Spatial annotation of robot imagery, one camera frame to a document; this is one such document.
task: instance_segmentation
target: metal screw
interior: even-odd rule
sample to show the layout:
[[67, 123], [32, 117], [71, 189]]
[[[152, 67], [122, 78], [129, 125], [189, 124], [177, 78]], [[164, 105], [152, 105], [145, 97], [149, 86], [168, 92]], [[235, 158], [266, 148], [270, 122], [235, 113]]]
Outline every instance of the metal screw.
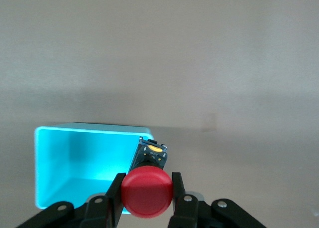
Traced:
[[217, 204], [218, 204], [219, 207], [222, 207], [222, 208], [227, 207], [227, 203], [224, 202], [224, 201], [219, 201]]
[[192, 200], [193, 200], [193, 197], [191, 197], [190, 195], [184, 196], [184, 201], [191, 202]]
[[66, 205], [60, 205], [60, 206], [58, 207], [58, 211], [62, 211], [62, 210], [64, 210], [66, 207], [67, 207]]
[[94, 200], [94, 203], [100, 203], [100, 202], [102, 202], [102, 198], [96, 198], [95, 200]]

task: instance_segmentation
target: blue plastic box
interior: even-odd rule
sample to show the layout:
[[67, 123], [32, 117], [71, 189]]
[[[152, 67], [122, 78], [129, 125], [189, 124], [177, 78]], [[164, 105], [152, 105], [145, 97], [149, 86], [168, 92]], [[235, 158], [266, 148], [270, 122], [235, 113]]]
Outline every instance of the blue plastic box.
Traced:
[[35, 130], [35, 204], [58, 201], [81, 206], [105, 193], [116, 173], [127, 173], [146, 127], [66, 123]]

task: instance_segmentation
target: gray backdrop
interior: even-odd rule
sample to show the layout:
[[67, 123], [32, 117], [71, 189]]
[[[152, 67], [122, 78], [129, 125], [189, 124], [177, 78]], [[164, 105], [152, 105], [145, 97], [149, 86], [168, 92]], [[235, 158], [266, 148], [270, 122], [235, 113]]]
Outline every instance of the gray backdrop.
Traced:
[[318, 64], [319, 0], [0, 0], [1, 227], [39, 211], [34, 129], [75, 121], [149, 126], [208, 203], [318, 228]]

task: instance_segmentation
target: red button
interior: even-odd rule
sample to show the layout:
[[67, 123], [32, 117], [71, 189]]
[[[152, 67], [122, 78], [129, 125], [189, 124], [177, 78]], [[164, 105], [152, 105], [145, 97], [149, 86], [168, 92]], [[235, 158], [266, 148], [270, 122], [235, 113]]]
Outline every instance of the red button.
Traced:
[[142, 166], [131, 170], [121, 184], [125, 208], [142, 218], [156, 217], [169, 207], [173, 197], [173, 181], [161, 168]]

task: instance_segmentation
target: cyan bin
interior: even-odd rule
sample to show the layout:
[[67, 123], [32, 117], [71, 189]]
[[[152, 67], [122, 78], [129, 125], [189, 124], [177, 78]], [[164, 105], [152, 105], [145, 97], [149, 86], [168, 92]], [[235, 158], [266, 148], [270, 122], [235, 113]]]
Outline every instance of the cyan bin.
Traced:
[[117, 173], [127, 173], [139, 138], [153, 139], [149, 128], [66, 123], [35, 130], [35, 204], [58, 201], [81, 206], [105, 193]]

